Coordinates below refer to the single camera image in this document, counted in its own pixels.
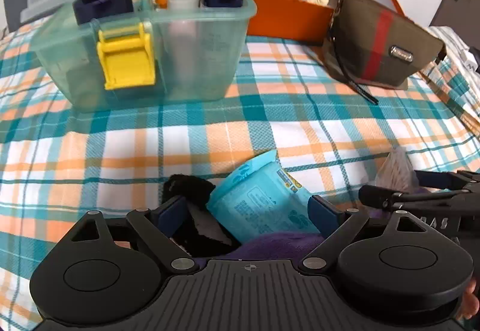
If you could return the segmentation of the person's right hand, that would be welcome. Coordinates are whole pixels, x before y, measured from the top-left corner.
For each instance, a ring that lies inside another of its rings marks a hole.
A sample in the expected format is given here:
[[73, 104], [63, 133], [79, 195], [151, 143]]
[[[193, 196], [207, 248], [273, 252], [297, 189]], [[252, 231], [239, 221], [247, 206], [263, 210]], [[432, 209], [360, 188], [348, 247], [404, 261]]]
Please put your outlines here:
[[475, 296], [477, 281], [473, 277], [462, 295], [460, 308], [456, 314], [457, 320], [469, 320], [479, 312], [479, 299]]

